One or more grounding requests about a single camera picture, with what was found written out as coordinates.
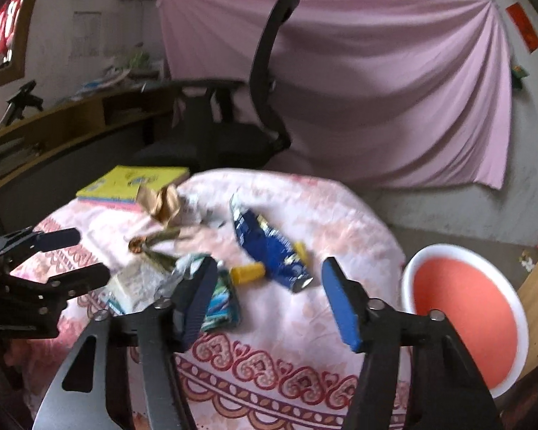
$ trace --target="yellow book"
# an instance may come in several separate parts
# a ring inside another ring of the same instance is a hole
[[[97,181],[76,192],[76,197],[133,203],[141,184],[158,191],[171,183],[179,185],[188,177],[187,168],[116,166]]]

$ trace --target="window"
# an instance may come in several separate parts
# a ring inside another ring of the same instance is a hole
[[[26,42],[36,0],[7,0],[0,11],[0,86],[24,77]]]

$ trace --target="window frame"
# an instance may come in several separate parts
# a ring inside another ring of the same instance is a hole
[[[22,0],[14,30],[12,59],[8,66],[0,69],[0,87],[22,79],[26,74],[26,48],[35,3],[36,0]]]

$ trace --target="office chair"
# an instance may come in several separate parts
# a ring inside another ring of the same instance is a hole
[[[274,155],[291,146],[283,120],[268,104],[274,80],[268,72],[271,51],[281,25],[300,0],[277,0],[261,34],[249,77],[251,100],[261,123],[277,134],[274,139],[255,124],[237,123],[233,116],[233,92],[245,85],[240,80],[174,80],[178,98],[185,106],[173,134],[129,159],[129,166],[184,166],[191,172],[213,168],[261,168]],[[185,87],[201,87],[204,94],[190,96]],[[212,99],[219,105],[221,122],[213,120]]]

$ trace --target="red paper on wall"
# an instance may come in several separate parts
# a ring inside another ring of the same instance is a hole
[[[534,27],[532,27],[532,23],[524,12],[524,8],[520,3],[514,3],[512,6],[506,8],[506,12],[520,31],[529,52],[532,53],[538,48],[538,34],[534,30]]]

